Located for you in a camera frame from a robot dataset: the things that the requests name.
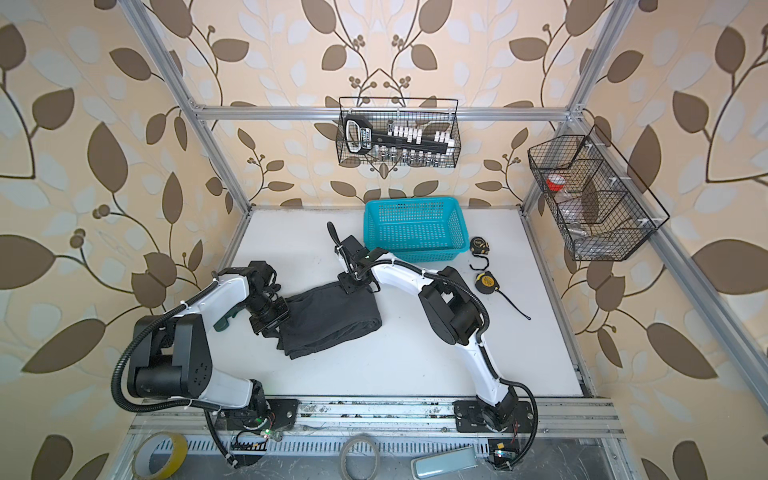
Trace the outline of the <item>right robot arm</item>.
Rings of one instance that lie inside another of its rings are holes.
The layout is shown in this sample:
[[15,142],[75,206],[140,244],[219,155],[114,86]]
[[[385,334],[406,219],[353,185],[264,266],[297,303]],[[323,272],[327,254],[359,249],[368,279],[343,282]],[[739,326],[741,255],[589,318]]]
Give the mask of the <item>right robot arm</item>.
[[338,279],[347,293],[388,285],[417,297],[432,331],[458,348],[475,387],[482,424],[491,431],[505,432],[528,422],[531,432],[536,432],[539,412],[533,393],[525,384],[507,380],[496,371],[484,339],[490,327],[489,312],[457,270],[424,269],[384,249],[370,251],[352,235],[340,239],[331,222],[327,227],[344,267]]

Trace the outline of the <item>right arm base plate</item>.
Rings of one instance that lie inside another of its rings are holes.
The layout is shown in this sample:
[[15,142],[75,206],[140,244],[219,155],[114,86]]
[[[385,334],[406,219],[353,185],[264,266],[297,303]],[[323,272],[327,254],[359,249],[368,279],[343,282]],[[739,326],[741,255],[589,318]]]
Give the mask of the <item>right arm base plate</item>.
[[538,421],[538,415],[527,401],[518,401],[513,408],[499,409],[479,399],[458,400],[453,407],[459,433],[531,433]]

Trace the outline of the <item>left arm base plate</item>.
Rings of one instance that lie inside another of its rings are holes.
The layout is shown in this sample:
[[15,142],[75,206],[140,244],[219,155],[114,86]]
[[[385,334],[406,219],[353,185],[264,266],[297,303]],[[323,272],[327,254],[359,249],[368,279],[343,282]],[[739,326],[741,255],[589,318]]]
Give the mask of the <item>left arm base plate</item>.
[[227,430],[290,429],[298,417],[299,404],[296,398],[253,400],[245,408],[223,410],[218,419]]

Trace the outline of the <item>teal plastic basket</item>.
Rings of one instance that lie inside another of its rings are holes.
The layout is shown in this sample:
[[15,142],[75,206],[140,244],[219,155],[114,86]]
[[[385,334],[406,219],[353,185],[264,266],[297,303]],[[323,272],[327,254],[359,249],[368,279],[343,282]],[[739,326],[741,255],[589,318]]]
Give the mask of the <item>teal plastic basket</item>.
[[470,244],[462,209],[452,197],[371,201],[364,210],[363,237],[368,249],[413,264],[450,262]]

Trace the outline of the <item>dark grey trousers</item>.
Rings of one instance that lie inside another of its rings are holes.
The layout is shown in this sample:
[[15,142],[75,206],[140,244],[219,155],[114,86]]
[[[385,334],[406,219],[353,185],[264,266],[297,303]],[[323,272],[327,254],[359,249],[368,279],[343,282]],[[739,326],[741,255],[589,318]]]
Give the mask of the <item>dark grey trousers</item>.
[[347,294],[339,282],[289,297],[287,305],[289,318],[279,327],[277,349],[291,360],[359,339],[383,324],[368,288]]

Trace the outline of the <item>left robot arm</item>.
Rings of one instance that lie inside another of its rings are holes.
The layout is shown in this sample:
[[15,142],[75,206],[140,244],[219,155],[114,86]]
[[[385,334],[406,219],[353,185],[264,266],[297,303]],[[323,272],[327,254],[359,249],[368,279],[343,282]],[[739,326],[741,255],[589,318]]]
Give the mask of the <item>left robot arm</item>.
[[132,413],[191,407],[267,418],[261,383],[217,369],[208,334],[226,329],[242,311],[250,315],[255,334],[275,331],[289,319],[279,290],[276,270],[252,261],[222,270],[205,289],[166,313],[141,318],[114,367],[110,388],[116,405]]

